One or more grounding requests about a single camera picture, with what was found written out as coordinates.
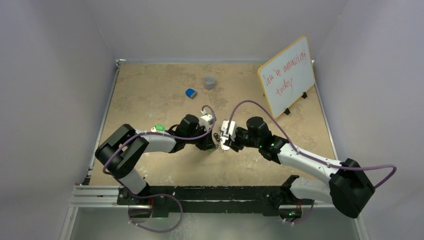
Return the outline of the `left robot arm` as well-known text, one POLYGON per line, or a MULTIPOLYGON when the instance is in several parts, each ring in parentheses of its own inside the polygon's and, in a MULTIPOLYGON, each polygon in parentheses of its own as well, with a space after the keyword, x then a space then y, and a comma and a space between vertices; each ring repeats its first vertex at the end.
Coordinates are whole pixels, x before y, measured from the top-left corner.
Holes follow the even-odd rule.
POLYGON ((135 169, 144 153, 173 154, 186 145, 194 145, 201 151, 215 148, 212 129, 215 117, 204 113, 200 117, 187 114, 175 128, 146 132, 137 131, 129 124, 120 126, 95 151, 104 171, 126 187, 129 197, 138 205, 149 199, 149 184, 135 169))

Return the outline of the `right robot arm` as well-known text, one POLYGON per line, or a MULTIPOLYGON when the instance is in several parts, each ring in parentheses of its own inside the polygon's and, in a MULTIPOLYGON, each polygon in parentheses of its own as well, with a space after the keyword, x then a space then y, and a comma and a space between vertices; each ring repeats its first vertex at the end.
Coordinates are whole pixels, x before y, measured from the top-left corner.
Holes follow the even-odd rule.
POLYGON ((288 139, 272 134, 259 116, 249 118, 246 126, 243 128, 234 121, 223 121, 224 145, 235 152, 255 148, 264 159, 295 168, 314 178, 289 178, 280 191, 284 202, 317 200, 332 204, 343 215, 356 219, 374 195, 376 188, 355 160, 329 159, 306 151, 288 139))

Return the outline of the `green tag key on table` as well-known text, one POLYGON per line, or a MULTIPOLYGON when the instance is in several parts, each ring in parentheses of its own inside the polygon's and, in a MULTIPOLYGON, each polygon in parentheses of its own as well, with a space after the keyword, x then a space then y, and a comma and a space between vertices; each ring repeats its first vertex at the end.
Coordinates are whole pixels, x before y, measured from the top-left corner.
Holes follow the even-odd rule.
POLYGON ((164 132, 165 130, 166 128, 162 125, 155 125, 150 129, 151 132, 164 132))

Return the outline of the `aluminium frame rail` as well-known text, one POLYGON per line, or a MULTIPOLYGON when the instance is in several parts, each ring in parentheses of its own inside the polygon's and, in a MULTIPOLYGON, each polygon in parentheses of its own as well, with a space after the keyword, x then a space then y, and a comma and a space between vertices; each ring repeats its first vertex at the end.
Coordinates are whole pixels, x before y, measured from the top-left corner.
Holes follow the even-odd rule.
POLYGON ((70 203, 80 206, 115 207, 119 205, 145 205, 150 198, 158 205, 164 204, 165 195, 181 203, 250 203, 262 202, 268 206, 295 205, 298 201, 316 200, 333 205, 340 210, 359 211, 366 202, 359 192, 350 187, 331 190, 316 181, 297 178, 280 186, 147 186, 132 193, 122 186, 75 186, 70 203))

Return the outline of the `small whiteboard with red writing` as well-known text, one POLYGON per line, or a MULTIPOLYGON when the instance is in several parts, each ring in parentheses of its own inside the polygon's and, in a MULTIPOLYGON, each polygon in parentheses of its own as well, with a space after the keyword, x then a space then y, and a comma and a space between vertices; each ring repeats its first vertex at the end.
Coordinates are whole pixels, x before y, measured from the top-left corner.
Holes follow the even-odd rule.
POLYGON ((303 35, 257 71, 269 111, 274 118, 315 84, 308 37, 303 35))

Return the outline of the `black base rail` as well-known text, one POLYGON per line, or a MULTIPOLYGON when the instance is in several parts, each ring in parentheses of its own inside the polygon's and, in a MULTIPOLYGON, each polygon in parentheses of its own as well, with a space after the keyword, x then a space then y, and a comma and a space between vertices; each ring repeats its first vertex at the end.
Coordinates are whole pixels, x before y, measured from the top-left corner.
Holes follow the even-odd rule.
POLYGON ((170 213, 261 214, 265 217, 300 218, 310 199, 298 199, 285 186, 172 186, 146 188, 136 195, 118 189, 117 204, 130 208, 152 207, 153 217, 170 213))

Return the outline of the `small grey cup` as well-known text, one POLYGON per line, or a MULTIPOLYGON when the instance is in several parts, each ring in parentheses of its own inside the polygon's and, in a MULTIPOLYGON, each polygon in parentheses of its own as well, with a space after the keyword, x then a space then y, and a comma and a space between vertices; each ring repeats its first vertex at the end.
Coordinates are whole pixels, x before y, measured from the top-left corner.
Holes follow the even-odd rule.
POLYGON ((213 76, 206 76, 203 79, 204 81, 204 88, 207 90, 211 90, 216 85, 216 79, 213 76))

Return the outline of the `blue eraser block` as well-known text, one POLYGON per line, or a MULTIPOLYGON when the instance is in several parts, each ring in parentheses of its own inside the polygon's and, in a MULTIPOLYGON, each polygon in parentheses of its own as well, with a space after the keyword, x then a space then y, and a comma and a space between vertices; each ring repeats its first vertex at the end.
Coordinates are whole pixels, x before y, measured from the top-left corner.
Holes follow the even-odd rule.
POLYGON ((198 94, 197 91, 192 88, 188 88, 185 91, 185 95, 190 99, 194 99, 197 96, 197 94, 198 94))

